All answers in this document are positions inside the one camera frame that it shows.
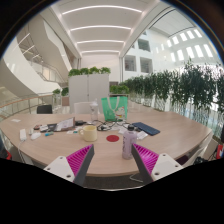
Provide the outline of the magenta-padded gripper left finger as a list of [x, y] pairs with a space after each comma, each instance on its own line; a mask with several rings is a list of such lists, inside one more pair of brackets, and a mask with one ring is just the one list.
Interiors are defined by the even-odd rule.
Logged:
[[57, 157], [44, 170], [82, 186], [93, 156], [94, 145], [90, 144], [67, 157]]

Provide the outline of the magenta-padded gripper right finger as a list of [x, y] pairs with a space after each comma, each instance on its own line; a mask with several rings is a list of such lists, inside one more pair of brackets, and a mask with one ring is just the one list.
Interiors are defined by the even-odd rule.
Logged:
[[145, 185], [182, 169], [168, 154], [157, 154], [138, 144], [132, 145], [132, 155]]

